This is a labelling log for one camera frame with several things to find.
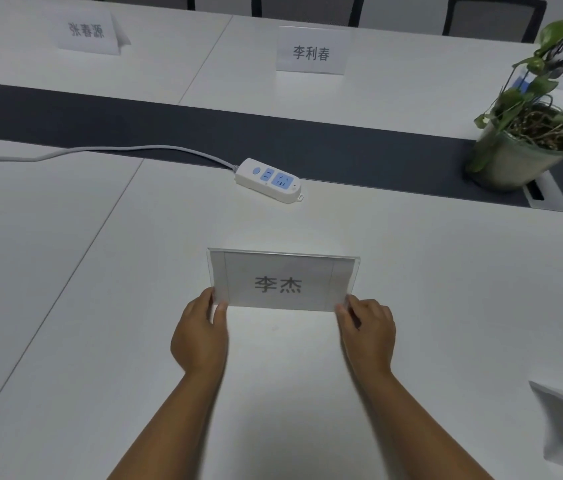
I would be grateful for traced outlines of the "person's left hand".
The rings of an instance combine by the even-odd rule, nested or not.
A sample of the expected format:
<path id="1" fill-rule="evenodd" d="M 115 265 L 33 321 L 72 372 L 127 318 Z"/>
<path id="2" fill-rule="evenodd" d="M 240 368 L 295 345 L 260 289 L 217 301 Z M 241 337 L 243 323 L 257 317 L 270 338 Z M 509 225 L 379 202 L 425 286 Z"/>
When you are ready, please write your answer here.
<path id="1" fill-rule="evenodd" d="M 185 374 L 218 382 L 223 375 L 229 349 L 229 331 L 213 326 L 214 289 L 209 287 L 189 302 L 175 328 L 171 353 Z"/>

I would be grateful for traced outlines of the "person's right hand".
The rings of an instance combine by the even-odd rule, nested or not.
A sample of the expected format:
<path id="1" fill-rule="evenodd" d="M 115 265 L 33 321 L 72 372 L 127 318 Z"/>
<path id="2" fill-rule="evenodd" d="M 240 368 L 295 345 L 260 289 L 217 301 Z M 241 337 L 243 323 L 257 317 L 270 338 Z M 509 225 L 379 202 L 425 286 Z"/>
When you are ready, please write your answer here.
<path id="1" fill-rule="evenodd" d="M 356 322 L 357 331 L 341 341 L 357 380 L 365 385 L 390 375 L 397 332 L 391 309 L 353 294 L 347 296 L 345 305 L 337 306 L 345 306 Z"/>

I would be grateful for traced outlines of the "clear acrylic name card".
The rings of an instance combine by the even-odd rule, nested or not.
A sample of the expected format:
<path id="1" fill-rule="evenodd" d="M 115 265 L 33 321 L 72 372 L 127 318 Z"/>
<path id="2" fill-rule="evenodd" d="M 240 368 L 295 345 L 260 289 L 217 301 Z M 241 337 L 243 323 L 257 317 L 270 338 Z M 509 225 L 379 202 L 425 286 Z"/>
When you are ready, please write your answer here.
<path id="1" fill-rule="evenodd" d="M 361 259 L 208 248 L 207 262 L 216 303 L 332 312 L 352 292 Z"/>

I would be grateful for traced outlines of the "person's left forearm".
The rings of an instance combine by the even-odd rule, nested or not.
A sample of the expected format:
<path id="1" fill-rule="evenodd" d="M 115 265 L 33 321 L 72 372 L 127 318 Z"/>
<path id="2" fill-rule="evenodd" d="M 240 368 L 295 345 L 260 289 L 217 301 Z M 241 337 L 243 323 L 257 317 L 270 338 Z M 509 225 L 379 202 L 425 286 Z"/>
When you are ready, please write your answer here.
<path id="1" fill-rule="evenodd" d="M 186 372 L 107 480 L 190 480 L 222 375 Z"/>

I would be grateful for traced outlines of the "person's right forearm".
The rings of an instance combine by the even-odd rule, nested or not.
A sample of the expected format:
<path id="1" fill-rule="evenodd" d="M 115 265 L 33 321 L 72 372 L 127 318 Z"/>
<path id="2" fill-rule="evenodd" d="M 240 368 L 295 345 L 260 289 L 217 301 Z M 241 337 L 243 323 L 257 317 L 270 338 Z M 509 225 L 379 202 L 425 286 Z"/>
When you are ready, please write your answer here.
<path id="1" fill-rule="evenodd" d="M 409 480 L 494 480 L 390 371 L 354 373 Z"/>

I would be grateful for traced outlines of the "white power strip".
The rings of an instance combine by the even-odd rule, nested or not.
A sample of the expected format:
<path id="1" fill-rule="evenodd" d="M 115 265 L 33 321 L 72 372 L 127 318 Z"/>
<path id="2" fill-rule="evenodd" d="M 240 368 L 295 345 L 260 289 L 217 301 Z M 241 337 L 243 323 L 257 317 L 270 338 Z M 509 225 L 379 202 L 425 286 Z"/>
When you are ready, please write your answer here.
<path id="1" fill-rule="evenodd" d="M 298 177 L 250 158 L 236 166 L 235 181 L 282 203 L 300 202 L 304 198 Z"/>

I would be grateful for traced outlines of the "grey plant pot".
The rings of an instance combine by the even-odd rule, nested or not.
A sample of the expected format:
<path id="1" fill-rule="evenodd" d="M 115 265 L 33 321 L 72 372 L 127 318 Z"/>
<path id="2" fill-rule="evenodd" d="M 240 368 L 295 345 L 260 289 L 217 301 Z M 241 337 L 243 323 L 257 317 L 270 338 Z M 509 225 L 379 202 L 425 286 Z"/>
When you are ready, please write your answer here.
<path id="1" fill-rule="evenodd" d="M 563 111 L 543 103 L 522 109 L 506 128 L 484 118 L 482 133 L 463 167 L 479 186 L 510 192 L 563 161 Z"/>

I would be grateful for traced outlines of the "green leafy plant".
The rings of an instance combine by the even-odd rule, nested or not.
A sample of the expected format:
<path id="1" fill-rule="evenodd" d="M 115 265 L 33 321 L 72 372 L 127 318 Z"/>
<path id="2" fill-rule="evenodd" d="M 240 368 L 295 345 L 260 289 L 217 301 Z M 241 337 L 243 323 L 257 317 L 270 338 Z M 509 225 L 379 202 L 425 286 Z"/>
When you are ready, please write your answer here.
<path id="1" fill-rule="evenodd" d="M 483 119 L 495 117 L 500 119 L 500 128 L 506 128 L 518 112 L 535 103 L 559 108 L 554 102 L 552 92 L 558 87 L 558 78 L 563 72 L 563 69 L 559 69 L 561 57 L 563 57 L 563 20 L 556 20 L 541 29 L 539 47 L 534 51 L 533 56 L 512 65 L 506 83 L 486 112 L 475 118 L 475 126 L 482 130 Z M 534 78 L 524 94 L 513 87 L 518 76 Z"/>

